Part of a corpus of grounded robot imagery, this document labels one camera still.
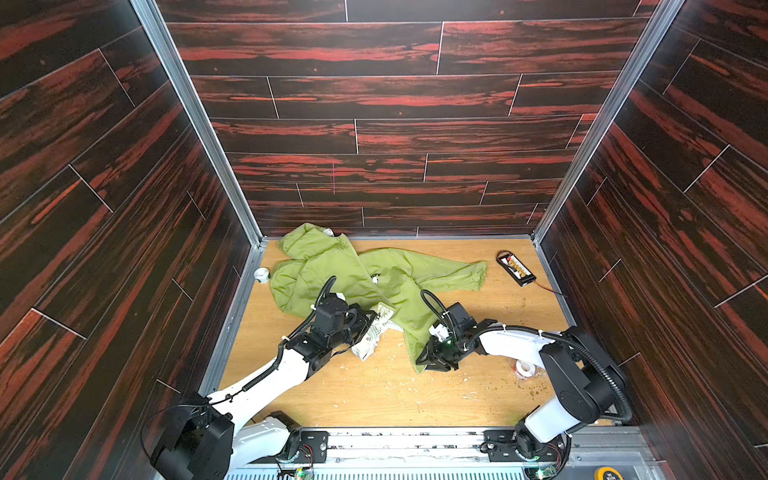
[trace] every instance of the metal corner post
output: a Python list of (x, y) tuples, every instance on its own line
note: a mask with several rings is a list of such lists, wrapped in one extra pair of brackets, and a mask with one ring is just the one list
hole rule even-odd
[(192, 127), (197, 132), (197, 136), (200, 138), (200, 142), (203, 144), (203, 148), (221, 180), (224, 191), (227, 192), (227, 196), (237, 212), (237, 217), (243, 224), (243, 229), (245, 229), (251, 246), (258, 248), (263, 238), (261, 230), (259, 230), (256, 219), (253, 217), (253, 212), (248, 207), (245, 195), (243, 195), (243, 191), (237, 183), (235, 173), (232, 171), (221, 143), (219, 143), (214, 127), (210, 124), (208, 115), (203, 108), (203, 103), (200, 101), (200, 97), (197, 96), (197, 92), (192, 85), (192, 79), (187, 72), (187, 68), (184, 66), (184, 62), (181, 60), (174, 40), (170, 36), (160, 9), (154, 0), (130, 1), (141, 25), (144, 27), (144, 31), (147, 33), (147, 37), (149, 37), (154, 47), (155, 53), (157, 53), (160, 59), (160, 63), (163, 65), (171, 84), (181, 100), (181, 104), (184, 106), (184, 110), (189, 115)]
[(645, 66), (648, 65), (650, 58), (658, 48), (661, 39), (664, 38), (670, 25), (672, 25), (672, 21), (677, 16), (684, 2), (685, 0), (661, 0), (661, 3), (656, 7), (656, 11), (651, 16), (648, 25), (643, 30), (642, 35), (637, 40), (637, 44), (627, 59), (627, 63), (624, 64), (624, 68), (616, 79), (611, 93), (605, 99), (598, 117), (589, 129), (578, 151), (576, 151), (571, 167), (565, 173), (560, 187), (554, 193), (552, 201), (549, 203), (549, 208), (534, 229), (533, 241), (536, 245), (541, 244), (552, 222), (554, 222), (560, 209), (565, 205), (565, 201), (571, 194), (576, 182), (589, 164), (592, 155), (600, 146), (600, 142), (608, 132), (608, 128), (613, 123), (627, 97), (629, 97), (634, 84), (637, 83), (637, 79), (640, 78)]

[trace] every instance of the small white cup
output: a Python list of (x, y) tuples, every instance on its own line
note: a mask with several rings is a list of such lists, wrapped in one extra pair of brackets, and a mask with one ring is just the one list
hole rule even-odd
[(270, 271), (263, 266), (261, 268), (257, 268), (253, 276), (256, 278), (258, 283), (269, 283), (270, 281)]

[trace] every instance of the red wire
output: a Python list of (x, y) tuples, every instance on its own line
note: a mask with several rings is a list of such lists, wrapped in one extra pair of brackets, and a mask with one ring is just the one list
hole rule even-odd
[(554, 446), (554, 445), (552, 445), (551, 443), (548, 443), (548, 444), (547, 444), (547, 447), (550, 447), (551, 449), (553, 449), (553, 450), (555, 450), (555, 451), (557, 452), (557, 454), (558, 454), (558, 460), (557, 460), (557, 462), (555, 463), (555, 467), (556, 467), (556, 468), (560, 468), (560, 459), (561, 459), (561, 457), (560, 457), (560, 450), (558, 450), (557, 448), (555, 448), (555, 446)]
[(541, 288), (543, 288), (544, 290), (549, 290), (550, 292), (552, 292), (552, 293), (555, 293), (555, 294), (557, 294), (557, 295), (562, 295), (562, 296), (565, 296), (565, 295), (563, 295), (563, 294), (562, 294), (562, 293), (560, 293), (560, 292), (556, 292), (556, 291), (554, 291), (553, 289), (549, 288), (548, 286), (544, 286), (544, 285), (541, 285), (541, 284), (540, 284), (538, 281), (536, 281), (536, 280), (534, 280), (534, 281), (533, 281), (533, 283), (535, 283), (536, 285), (539, 285), (539, 286), (540, 286)]

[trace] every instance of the light wood tabletop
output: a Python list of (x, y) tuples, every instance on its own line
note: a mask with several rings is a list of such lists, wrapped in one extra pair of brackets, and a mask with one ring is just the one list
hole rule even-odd
[[(486, 260), (488, 275), (478, 292), (440, 293), (449, 306), (460, 302), (477, 321), (564, 330), (567, 322), (553, 293), (534, 284), (520, 287), (496, 262), (512, 251), (545, 286), (550, 286), (530, 240), (359, 240), (358, 252), (395, 247), (451, 260)], [(270, 271), (286, 256), (267, 245), (261, 266)], [(302, 319), (277, 308), (269, 285), (256, 284), (224, 372), (228, 386), (269, 362), (283, 335)], [(302, 385), (282, 394), (257, 417), (283, 410), (304, 426), (480, 426), (514, 425), (552, 396), (547, 378), (518, 384), (509, 359), (471, 355), (454, 372), (417, 375), (400, 332), (388, 330), (373, 355), (332, 359)]]

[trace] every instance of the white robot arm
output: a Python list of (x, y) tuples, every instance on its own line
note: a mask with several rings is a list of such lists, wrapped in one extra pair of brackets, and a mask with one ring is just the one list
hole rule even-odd
[[(333, 280), (323, 287), (313, 314), (280, 343), (272, 362), (207, 398), (187, 395), (150, 457), (167, 480), (219, 480), (229, 470), (262, 457), (295, 456), (298, 445), (291, 439), (297, 437), (297, 431), (283, 413), (244, 426), (275, 398), (328, 363), (336, 347), (357, 344), (376, 319), (375, 312), (361, 310), (356, 304), (348, 306), (342, 296), (329, 295)], [(547, 369), (555, 396), (525, 416), (515, 426), (515, 437), (508, 440), (522, 459), (537, 458), (554, 438), (597, 418), (631, 417), (624, 375), (583, 329), (571, 327), (560, 334), (505, 326), (490, 319), (478, 324), (461, 304), (446, 309), (430, 292), (422, 292), (425, 296), (439, 305), (437, 310), (425, 298), (439, 320), (418, 364), (447, 372), (475, 352), (508, 356)], [(577, 365), (580, 360), (584, 367)], [(613, 404), (620, 415), (604, 413)], [(488, 442), (481, 449), (494, 447)]]
[(173, 410), (150, 463), (167, 480), (219, 480), (253, 460), (281, 454), (292, 458), (298, 445), (293, 421), (281, 412), (256, 425), (245, 424), (288, 389), (328, 363), (341, 345), (354, 346), (379, 314), (347, 305), (331, 294), (335, 277), (320, 291), (309, 317), (278, 345), (277, 356), (244, 379), (204, 398), (186, 394)]

